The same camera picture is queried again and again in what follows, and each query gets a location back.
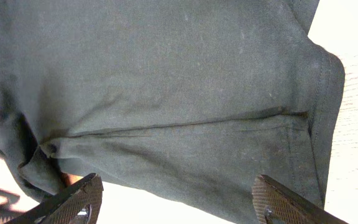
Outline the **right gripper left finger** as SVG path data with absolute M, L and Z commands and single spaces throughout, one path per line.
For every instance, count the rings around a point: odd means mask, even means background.
M 7 224 L 96 224 L 103 197 L 98 174 L 88 174 Z

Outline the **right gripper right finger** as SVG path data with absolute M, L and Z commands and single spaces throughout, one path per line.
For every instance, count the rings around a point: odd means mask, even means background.
M 252 202 L 263 224 L 347 224 L 267 175 L 255 178 Z

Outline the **black t-shirt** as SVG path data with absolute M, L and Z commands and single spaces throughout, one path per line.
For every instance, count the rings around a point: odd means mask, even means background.
M 255 223 L 265 174 L 325 203 L 344 88 L 317 1 L 0 0 L 0 150 L 36 201 L 63 174 Z

